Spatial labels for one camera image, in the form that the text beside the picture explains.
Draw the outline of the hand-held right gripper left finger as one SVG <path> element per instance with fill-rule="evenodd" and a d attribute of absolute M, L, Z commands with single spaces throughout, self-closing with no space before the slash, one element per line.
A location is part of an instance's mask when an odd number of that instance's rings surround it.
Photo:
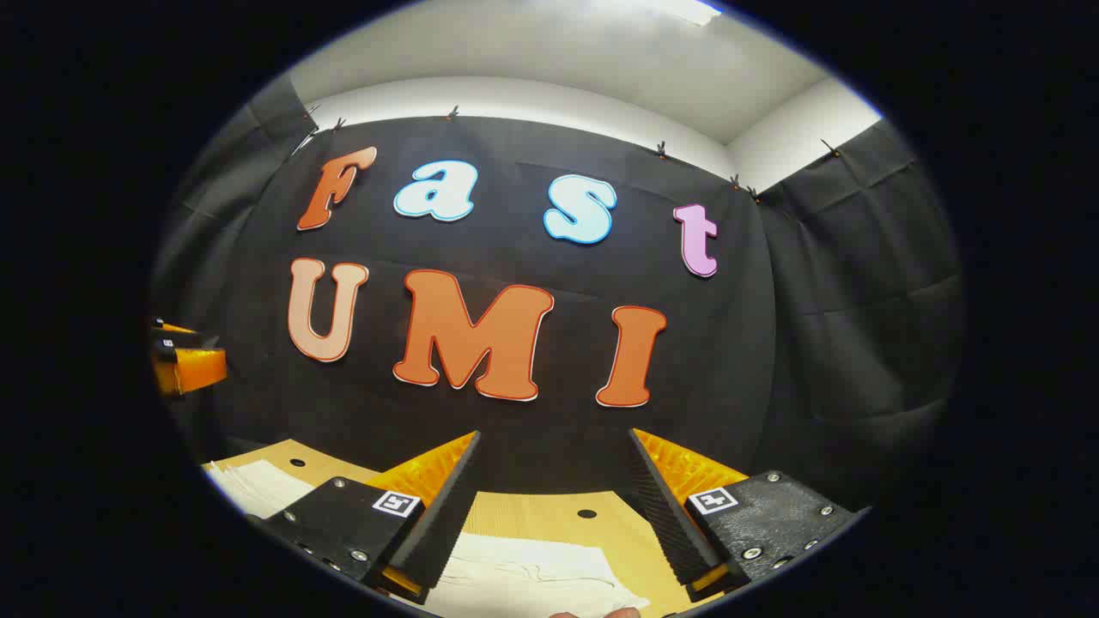
<path fill-rule="evenodd" d="M 477 496 L 471 431 L 367 482 L 337 475 L 260 519 L 260 531 L 362 587 L 425 603 Z"/>

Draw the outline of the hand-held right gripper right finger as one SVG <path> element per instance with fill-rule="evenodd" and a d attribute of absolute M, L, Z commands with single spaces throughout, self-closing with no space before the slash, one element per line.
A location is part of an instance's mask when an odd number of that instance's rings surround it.
<path fill-rule="evenodd" d="M 872 512 L 780 470 L 746 475 L 636 427 L 628 439 L 645 519 L 692 603 L 792 569 Z"/>

